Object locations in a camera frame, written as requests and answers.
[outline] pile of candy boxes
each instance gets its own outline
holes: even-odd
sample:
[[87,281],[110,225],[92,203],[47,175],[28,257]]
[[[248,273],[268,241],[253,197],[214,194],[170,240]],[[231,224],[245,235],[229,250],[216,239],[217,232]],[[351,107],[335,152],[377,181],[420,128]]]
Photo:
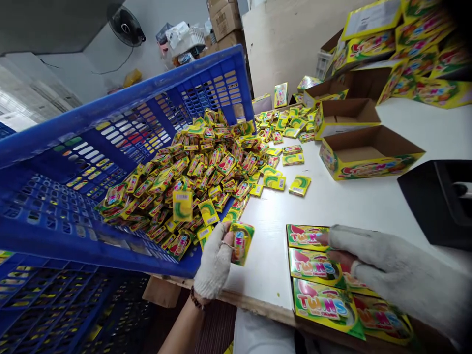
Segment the pile of candy boxes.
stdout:
[[407,315],[329,258],[329,246],[317,241],[326,232],[328,227],[287,225],[295,314],[362,340],[368,335],[419,348]]

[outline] knit work glove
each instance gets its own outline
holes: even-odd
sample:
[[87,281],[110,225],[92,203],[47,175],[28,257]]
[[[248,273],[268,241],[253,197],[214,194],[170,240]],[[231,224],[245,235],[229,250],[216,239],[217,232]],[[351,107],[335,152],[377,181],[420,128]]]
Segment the knit work glove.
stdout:
[[230,272],[233,252],[233,232],[227,233],[230,224],[216,225],[205,243],[200,268],[195,275],[193,287],[196,293],[208,300],[220,294]]
[[354,261],[355,278],[407,314],[462,341],[471,315],[471,278],[465,273],[394,235],[335,225],[328,238],[331,247],[351,253],[329,255],[344,264]]

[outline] open cardboard box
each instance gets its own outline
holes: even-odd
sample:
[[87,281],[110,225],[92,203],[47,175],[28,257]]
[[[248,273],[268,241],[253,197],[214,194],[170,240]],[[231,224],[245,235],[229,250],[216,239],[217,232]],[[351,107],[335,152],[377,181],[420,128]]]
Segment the open cardboard box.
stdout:
[[321,101],[344,99],[349,87],[343,83],[329,79],[321,84],[307,88],[303,93],[303,104],[305,107],[313,108]]
[[346,98],[370,98],[379,105],[390,98],[407,66],[408,59],[379,61],[351,70],[339,81],[349,88]]
[[424,153],[382,125],[324,137],[320,149],[334,180],[399,176]]
[[315,139],[379,124],[370,98],[322,101],[315,115]]

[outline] white glove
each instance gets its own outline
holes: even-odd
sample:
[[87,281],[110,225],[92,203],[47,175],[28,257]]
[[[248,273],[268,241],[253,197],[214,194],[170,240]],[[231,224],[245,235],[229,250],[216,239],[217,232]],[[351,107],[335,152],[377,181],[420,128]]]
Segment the white glove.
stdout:
[[205,243],[193,284],[195,292],[204,299],[216,298],[228,278],[233,252],[233,232],[226,233],[230,224],[218,223]]
[[471,318],[471,278],[394,235],[335,225],[328,237],[331,247],[358,257],[329,253],[342,263],[354,260],[355,278],[407,314],[462,341]]

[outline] plastic crate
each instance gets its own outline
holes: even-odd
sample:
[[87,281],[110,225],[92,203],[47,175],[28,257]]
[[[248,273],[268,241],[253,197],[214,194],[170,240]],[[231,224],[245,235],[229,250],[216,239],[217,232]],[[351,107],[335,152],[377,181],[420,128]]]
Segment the plastic crate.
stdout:
[[200,247],[178,263],[93,207],[206,107],[229,124],[242,118],[235,112],[254,119],[241,45],[0,140],[0,249],[192,278]]

